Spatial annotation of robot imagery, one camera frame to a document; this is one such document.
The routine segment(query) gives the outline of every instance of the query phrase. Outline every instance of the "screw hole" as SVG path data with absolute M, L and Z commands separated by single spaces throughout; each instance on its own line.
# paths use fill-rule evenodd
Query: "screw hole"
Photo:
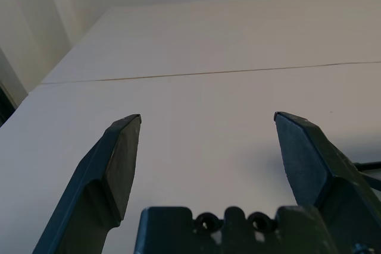
M 214 214 L 206 212 L 196 218 L 196 227 L 201 232 L 213 233 L 220 229 L 221 222 Z
M 274 230 L 274 221 L 261 212 L 251 214 L 248 221 L 257 231 L 270 232 Z

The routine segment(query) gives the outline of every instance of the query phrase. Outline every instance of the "metal rod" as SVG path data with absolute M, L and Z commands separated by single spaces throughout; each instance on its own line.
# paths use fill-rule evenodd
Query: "metal rod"
M 381 162 L 371 162 L 371 163 L 354 163 L 358 171 L 368 171 L 381 169 Z

